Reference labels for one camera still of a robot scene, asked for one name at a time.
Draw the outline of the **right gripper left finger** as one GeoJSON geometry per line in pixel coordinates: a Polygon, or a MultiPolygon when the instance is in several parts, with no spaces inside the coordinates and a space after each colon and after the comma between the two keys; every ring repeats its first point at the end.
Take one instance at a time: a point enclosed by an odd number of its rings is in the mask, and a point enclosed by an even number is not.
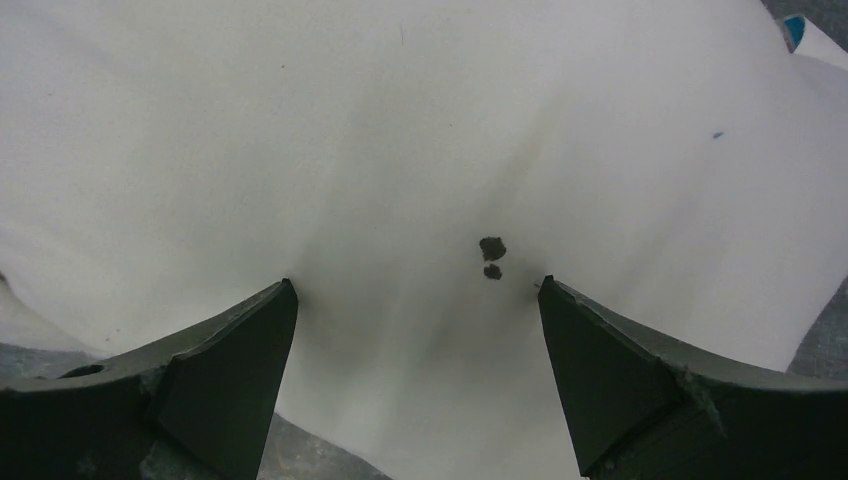
{"type": "Polygon", "coordinates": [[[4,383],[2,477],[255,478],[297,314],[282,280],[135,350],[4,383]]]}

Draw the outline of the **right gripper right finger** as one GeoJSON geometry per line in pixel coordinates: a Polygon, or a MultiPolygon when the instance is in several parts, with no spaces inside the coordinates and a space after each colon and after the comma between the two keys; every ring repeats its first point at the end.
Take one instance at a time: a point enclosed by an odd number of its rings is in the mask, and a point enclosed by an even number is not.
{"type": "Polygon", "coordinates": [[[552,276],[543,335],[588,479],[843,479],[847,385],[769,370],[623,317],[552,276]]]}

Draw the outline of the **white pillow insert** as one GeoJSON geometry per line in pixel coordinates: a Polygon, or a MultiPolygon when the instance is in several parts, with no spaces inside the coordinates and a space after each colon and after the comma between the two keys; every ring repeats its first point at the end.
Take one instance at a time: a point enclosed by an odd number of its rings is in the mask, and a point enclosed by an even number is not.
{"type": "Polygon", "coordinates": [[[783,370],[847,275],[847,74],[758,1],[5,1],[1,339],[281,279],[276,409],[396,479],[574,479],[546,276],[783,370]]]}

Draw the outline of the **white pillowcase with blue ruffle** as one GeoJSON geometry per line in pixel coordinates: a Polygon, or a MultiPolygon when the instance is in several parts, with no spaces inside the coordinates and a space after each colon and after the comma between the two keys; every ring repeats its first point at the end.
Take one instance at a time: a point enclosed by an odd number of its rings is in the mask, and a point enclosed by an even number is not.
{"type": "Polygon", "coordinates": [[[790,53],[847,70],[847,51],[806,16],[787,15],[779,18],[777,25],[790,53]]]}

